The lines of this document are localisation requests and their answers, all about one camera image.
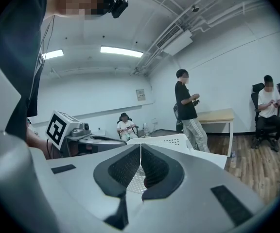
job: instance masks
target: white table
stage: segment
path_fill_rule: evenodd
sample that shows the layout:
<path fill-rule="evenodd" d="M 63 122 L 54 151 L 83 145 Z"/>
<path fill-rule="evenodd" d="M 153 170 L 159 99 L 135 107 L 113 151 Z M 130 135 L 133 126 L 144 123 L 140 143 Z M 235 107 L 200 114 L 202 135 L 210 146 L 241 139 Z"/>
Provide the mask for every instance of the white table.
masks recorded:
<path fill-rule="evenodd" d="M 228 123 L 229 124 L 229 144 L 227 156 L 231 156 L 232 143 L 233 143 L 233 121 L 234 113 L 232 109 L 224 109 L 217 111 L 207 111 L 197 113 L 197 119 L 201 124 L 210 123 Z"/>

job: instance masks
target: black t-shirt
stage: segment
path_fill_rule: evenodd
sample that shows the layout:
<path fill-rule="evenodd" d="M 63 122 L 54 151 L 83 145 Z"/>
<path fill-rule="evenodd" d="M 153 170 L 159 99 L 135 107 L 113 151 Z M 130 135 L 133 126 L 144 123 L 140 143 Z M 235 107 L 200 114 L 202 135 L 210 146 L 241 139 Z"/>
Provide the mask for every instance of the black t-shirt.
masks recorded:
<path fill-rule="evenodd" d="M 189 99 L 190 97 L 191 96 L 185 84 L 178 81 L 175 84 L 175 98 L 177 101 L 178 116 L 180 120 L 189 120 L 189 119 L 197 118 L 197 113 L 195 111 L 193 102 L 189 102 L 185 105 L 181 103 L 182 100 Z"/>
<path fill-rule="evenodd" d="M 37 115 L 38 86 L 43 65 L 37 73 L 35 67 L 46 4 L 47 0 L 12 0 L 0 16 L 0 68 L 21 94 L 6 132 L 23 140 L 26 140 L 27 117 Z"/>

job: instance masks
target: person sitting in chair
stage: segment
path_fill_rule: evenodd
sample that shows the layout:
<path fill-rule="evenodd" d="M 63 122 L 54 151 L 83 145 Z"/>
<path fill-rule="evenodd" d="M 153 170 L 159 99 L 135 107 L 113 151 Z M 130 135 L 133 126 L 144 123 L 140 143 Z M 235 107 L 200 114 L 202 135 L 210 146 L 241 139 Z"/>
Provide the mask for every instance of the person sitting in chair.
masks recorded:
<path fill-rule="evenodd" d="M 273 86 L 273 79 L 270 75 L 264 77 L 263 88 L 259 92 L 258 109 L 261 110 L 256 125 L 256 137 L 261 136 L 261 131 L 265 124 L 274 125 L 277 128 L 274 146 L 275 151 L 279 151 L 278 139 L 280 138 L 280 117 L 277 115 L 277 108 L 280 107 L 280 94 L 276 87 Z"/>
<path fill-rule="evenodd" d="M 117 132 L 121 134 L 121 139 L 127 142 L 130 139 L 138 138 L 132 130 L 136 125 L 131 120 L 128 120 L 126 113 L 121 114 L 121 119 L 122 120 L 117 124 Z"/>

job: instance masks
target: white t-shirt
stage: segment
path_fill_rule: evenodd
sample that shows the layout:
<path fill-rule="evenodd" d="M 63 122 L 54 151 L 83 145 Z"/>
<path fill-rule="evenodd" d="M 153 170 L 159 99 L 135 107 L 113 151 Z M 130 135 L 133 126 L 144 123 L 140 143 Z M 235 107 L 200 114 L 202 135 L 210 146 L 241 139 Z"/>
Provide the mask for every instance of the white t-shirt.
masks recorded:
<path fill-rule="evenodd" d="M 117 124 L 117 128 L 118 129 L 126 129 L 128 127 L 131 127 L 135 125 L 132 121 L 128 120 L 127 122 L 123 122 L 123 121 L 120 121 L 118 124 Z M 122 132 L 123 134 L 126 134 L 126 133 L 131 133 L 132 132 L 132 129 L 129 129 L 128 131 L 124 131 Z"/>
<path fill-rule="evenodd" d="M 272 92 L 266 92 L 263 88 L 259 92 L 258 105 L 267 104 L 271 100 L 275 100 L 275 102 L 280 100 L 280 94 L 278 92 L 278 89 L 276 87 L 273 87 Z M 267 107 L 265 110 L 262 110 L 259 113 L 260 117 L 265 117 L 265 118 L 271 117 L 273 115 L 277 115 L 277 108 L 275 108 L 273 104 L 271 104 L 271 106 Z"/>

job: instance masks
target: water bottle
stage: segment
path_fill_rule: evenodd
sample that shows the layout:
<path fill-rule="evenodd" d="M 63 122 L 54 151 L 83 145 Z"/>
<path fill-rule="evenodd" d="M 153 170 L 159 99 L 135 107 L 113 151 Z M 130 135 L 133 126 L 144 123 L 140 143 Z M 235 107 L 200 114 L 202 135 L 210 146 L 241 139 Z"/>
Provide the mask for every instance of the water bottle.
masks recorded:
<path fill-rule="evenodd" d="M 147 123 L 143 124 L 143 132 L 144 132 L 144 137 L 149 137 L 150 136 L 149 127 L 148 127 Z"/>

